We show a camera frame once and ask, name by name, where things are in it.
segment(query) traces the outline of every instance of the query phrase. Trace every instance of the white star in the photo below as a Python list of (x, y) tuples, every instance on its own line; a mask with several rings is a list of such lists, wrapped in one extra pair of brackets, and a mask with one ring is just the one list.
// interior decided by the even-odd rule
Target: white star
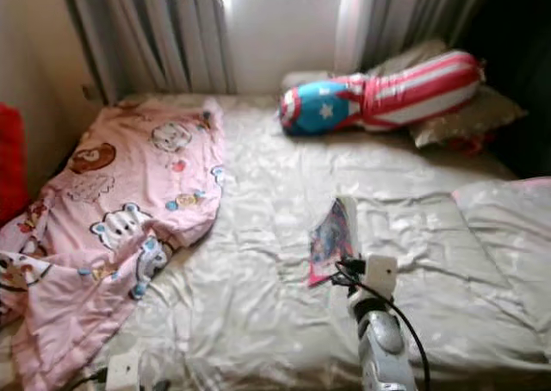
[(324, 120), (326, 118), (333, 117), (333, 106), (327, 105), (327, 104), (321, 104), (321, 110), (319, 111), (319, 114), (324, 117)]

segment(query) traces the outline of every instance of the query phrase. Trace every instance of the pink comforter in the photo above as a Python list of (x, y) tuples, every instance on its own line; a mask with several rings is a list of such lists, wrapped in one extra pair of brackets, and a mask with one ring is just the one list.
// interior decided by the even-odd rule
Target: pink comforter
[(104, 109), (67, 167), (0, 231), (0, 325), (25, 389), (56, 389), (132, 312), (175, 249), (212, 226), (223, 132), (214, 101)]

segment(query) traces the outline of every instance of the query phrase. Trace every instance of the book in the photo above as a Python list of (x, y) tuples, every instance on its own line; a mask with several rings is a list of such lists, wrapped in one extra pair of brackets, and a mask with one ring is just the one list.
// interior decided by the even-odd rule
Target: book
[(328, 280), (337, 272), (335, 263), (344, 256), (359, 258), (356, 201), (339, 196), (327, 216), (310, 232), (308, 286)]

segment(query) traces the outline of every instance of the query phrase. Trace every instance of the bed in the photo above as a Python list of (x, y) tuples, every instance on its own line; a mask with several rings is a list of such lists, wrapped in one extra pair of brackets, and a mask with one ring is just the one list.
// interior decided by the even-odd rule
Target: bed
[[(142, 96), (199, 107), (204, 96)], [(399, 259), (398, 305), (424, 343), (436, 389), (544, 389), (545, 346), (468, 230), (451, 192), (515, 177), (494, 158), (418, 151), (402, 133), (290, 139), (272, 96), (218, 96), (224, 190), (209, 235), (178, 252), (79, 377), (142, 354), (141, 382), (171, 389), (360, 389), (346, 289), (307, 287), (308, 230), (337, 195), (358, 202), (363, 254)], [(0, 332), (0, 389), (17, 389)], [(409, 349), (420, 378), (418, 350)], [(102, 389), (87, 382), (79, 389)]]

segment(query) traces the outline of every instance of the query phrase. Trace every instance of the red cushion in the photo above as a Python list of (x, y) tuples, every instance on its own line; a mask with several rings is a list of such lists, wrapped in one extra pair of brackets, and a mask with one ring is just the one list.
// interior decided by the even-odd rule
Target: red cushion
[(0, 226), (28, 204), (25, 133), (16, 109), (0, 103)]

